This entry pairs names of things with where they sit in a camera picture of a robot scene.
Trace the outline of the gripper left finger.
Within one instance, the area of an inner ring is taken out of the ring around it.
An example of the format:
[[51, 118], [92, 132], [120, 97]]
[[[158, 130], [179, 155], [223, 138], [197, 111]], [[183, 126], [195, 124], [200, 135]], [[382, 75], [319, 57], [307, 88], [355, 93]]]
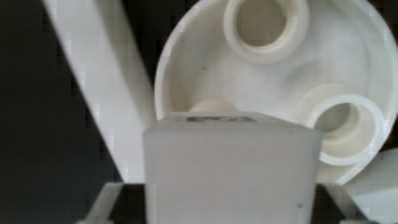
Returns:
[[87, 213], [87, 216], [74, 224], [115, 224], [110, 215], [122, 191], [122, 183], [106, 183]]

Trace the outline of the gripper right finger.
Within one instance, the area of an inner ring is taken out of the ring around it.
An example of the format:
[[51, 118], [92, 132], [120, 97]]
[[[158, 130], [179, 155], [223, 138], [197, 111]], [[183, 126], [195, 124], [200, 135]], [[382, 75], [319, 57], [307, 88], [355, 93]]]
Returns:
[[366, 218], [339, 185], [316, 185], [316, 224], [378, 224]]

